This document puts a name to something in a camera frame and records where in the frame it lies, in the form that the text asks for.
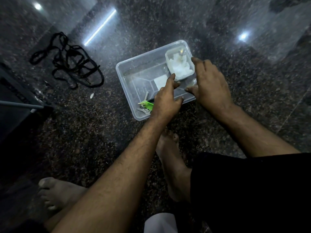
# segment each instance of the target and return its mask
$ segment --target tangled black lanyard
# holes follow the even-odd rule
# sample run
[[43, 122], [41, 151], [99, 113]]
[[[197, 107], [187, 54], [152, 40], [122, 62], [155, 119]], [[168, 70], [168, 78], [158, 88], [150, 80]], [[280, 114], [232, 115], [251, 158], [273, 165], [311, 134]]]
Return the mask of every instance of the tangled black lanyard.
[[[53, 45], [53, 42], [56, 38], [59, 38], [61, 48]], [[48, 47], [44, 50], [40, 50], [40, 51], [35, 52], [31, 56], [29, 62], [32, 65], [36, 65], [36, 64], [40, 63], [41, 60], [43, 60], [45, 57], [47, 57], [51, 50], [55, 50], [55, 49], [58, 50], [58, 53], [54, 56], [54, 59], [52, 61], [53, 65], [56, 67], [56, 69], [54, 69], [52, 71], [52, 76], [55, 79], [66, 81], [69, 84], [69, 87], [71, 89], [77, 88], [78, 87], [77, 83], [81, 83], [82, 85], [90, 87], [90, 88], [95, 88], [95, 87], [99, 87], [99, 86], [103, 85], [104, 76], [103, 76], [103, 73], [101, 72], [101, 70], [99, 69], [100, 66], [97, 66], [95, 61], [89, 57], [89, 55], [86, 53], [86, 51], [81, 46], [69, 45], [68, 44], [68, 37], [63, 32], [53, 34]], [[80, 59], [78, 60], [78, 62], [76, 62], [74, 59], [74, 57], [77, 57], [77, 56], [81, 56]], [[71, 59], [75, 62], [75, 66], [71, 67], [69, 65], [69, 63], [68, 63], [69, 57], [71, 57]], [[94, 67], [89, 68], [89, 67], [85, 66], [85, 64], [87, 64], [88, 62], [90, 62]], [[88, 72], [84, 74], [82, 69], [88, 70]], [[76, 82], [75, 86], [72, 87], [70, 85], [70, 83], [64, 78], [56, 77], [55, 73], [58, 70], [64, 70], [72, 78], [72, 80]], [[100, 74], [101, 82], [97, 83], [97, 84], [91, 84], [88, 81], [87, 77], [96, 71], [98, 71]]]

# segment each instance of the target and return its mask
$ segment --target plastic container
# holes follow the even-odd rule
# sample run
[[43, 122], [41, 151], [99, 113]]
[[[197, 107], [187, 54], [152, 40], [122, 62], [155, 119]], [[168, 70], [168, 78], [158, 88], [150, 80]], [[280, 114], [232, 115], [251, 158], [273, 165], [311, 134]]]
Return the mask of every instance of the plastic container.
[[[128, 60], [119, 62], [116, 65], [117, 74], [122, 88], [136, 120], [141, 121], [150, 117], [150, 115], [146, 115], [145, 113], [137, 110], [139, 108], [138, 103], [144, 100], [146, 92], [149, 92], [147, 100], [154, 98], [154, 96], [158, 93], [159, 89], [157, 88], [154, 79], [157, 79], [163, 75], [167, 75], [167, 77], [170, 76], [169, 68], [166, 64], [165, 53], [168, 50], [179, 47], [184, 48], [185, 53], [187, 52], [189, 57], [192, 57], [188, 44], [184, 40], [179, 40]], [[175, 100], [179, 97], [183, 97], [184, 104], [195, 99], [192, 94], [185, 92], [185, 88], [189, 84], [192, 84], [194, 79], [195, 74], [180, 81], [180, 86], [174, 90]]]
[[188, 62], [189, 66], [190, 66], [190, 69], [192, 70], [192, 73], [188, 73], [188, 74], [184, 74], [182, 76], [178, 76], [176, 74], [176, 77], [175, 77], [175, 81], [180, 81], [180, 80], [183, 80], [189, 76], [191, 76], [192, 74], [194, 74], [194, 64], [192, 63], [191, 61], [191, 52], [189, 51], [189, 49], [183, 47], [183, 46], [179, 46], [179, 47], [176, 47], [174, 49], [171, 49], [171, 50], [168, 50], [166, 53], [165, 53], [165, 59], [166, 59], [166, 64], [169, 68], [169, 71], [171, 74], [175, 73], [174, 69], [173, 69], [173, 66], [171, 64], [171, 62], [169, 61], [170, 59], [173, 59], [174, 57], [174, 54], [180, 54], [180, 52], [182, 51], [182, 56], [186, 56], [186, 61]]

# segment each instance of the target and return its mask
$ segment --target granite floor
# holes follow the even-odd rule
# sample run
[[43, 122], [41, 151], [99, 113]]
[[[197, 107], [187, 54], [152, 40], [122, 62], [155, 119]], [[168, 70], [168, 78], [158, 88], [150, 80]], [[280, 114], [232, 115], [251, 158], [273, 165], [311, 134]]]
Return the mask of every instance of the granite floor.
[[[193, 56], [217, 65], [236, 104], [297, 149], [311, 152], [310, 8], [310, 0], [2, 0], [0, 58], [54, 112], [15, 139], [12, 153], [2, 152], [1, 185], [53, 176], [91, 186], [145, 122], [133, 118], [116, 64], [180, 39]], [[100, 65], [103, 86], [72, 90], [53, 79], [52, 55], [36, 66], [29, 63], [60, 31]], [[245, 157], [196, 101], [182, 105], [169, 128], [180, 136], [190, 167], [200, 151]], [[149, 216], [180, 209], [188, 219], [190, 207], [169, 199], [155, 156], [131, 229], [142, 232]]]

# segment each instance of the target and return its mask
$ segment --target hand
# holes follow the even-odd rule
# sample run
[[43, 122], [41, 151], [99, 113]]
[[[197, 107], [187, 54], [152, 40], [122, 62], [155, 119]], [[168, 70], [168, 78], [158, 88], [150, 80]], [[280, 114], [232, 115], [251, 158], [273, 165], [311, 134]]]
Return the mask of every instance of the hand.
[[172, 74], [167, 79], [165, 87], [156, 94], [150, 118], [157, 118], [168, 124], [178, 113], [184, 99], [180, 97], [174, 101], [174, 89], [180, 86], [180, 82], [175, 82], [174, 79], [175, 74]]
[[227, 112], [234, 103], [223, 74], [210, 60], [201, 61], [195, 57], [191, 60], [195, 66], [197, 85], [188, 87], [185, 91], [193, 94], [212, 115]]

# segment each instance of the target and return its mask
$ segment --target black cord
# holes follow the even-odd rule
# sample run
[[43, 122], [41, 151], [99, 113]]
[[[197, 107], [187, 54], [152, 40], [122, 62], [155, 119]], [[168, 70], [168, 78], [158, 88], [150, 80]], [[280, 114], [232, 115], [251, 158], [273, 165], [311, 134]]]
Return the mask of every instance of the black cord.
[[[61, 48], [53, 45], [54, 40], [58, 38], [60, 45], [62, 46]], [[63, 32], [59, 32], [59, 33], [55, 33], [52, 35], [52, 38], [50, 40], [50, 44], [48, 45], [48, 47], [44, 50], [40, 50], [35, 52], [29, 62], [32, 65], [37, 65], [38, 63], [40, 63], [45, 57], [48, 56], [49, 52], [51, 50], [58, 50], [58, 53], [54, 56], [54, 59], [52, 61], [53, 65], [56, 67], [56, 69], [54, 69], [52, 71], [52, 76], [57, 79], [57, 80], [62, 80], [62, 81], [66, 81], [69, 84], [69, 87], [71, 89], [75, 89], [78, 87], [77, 83], [81, 83], [84, 86], [90, 87], [90, 88], [95, 88], [95, 87], [99, 87], [101, 85], [103, 85], [104, 83], [104, 76], [103, 73], [101, 72], [101, 70], [99, 69], [100, 66], [97, 66], [97, 64], [95, 63], [95, 61], [93, 61], [89, 55], [86, 53], [86, 51], [78, 45], [75, 46], [71, 46], [68, 44], [68, 37], [63, 33]], [[68, 58], [71, 57], [77, 57], [77, 56], [81, 56], [80, 59], [78, 60], [78, 62], [76, 62], [74, 59], [74, 63], [75, 66], [71, 68], [71, 66], [68, 63]], [[88, 62], [90, 62], [94, 67], [93, 68], [89, 68], [87, 66], [85, 66], [85, 64], [87, 64]], [[88, 70], [88, 72], [86, 74], [83, 74], [82, 69], [86, 69]], [[71, 78], [73, 81], [76, 82], [76, 85], [74, 87], [72, 87], [70, 85], [70, 83], [64, 79], [64, 78], [59, 78], [55, 76], [55, 73], [58, 70], [64, 70]], [[87, 77], [90, 76], [91, 74], [95, 73], [96, 71], [99, 72], [100, 77], [101, 77], [101, 82], [97, 83], [97, 84], [91, 84]], [[86, 81], [88, 82], [88, 84], [85, 81], [80, 80], [80, 78], [85, 78]]]

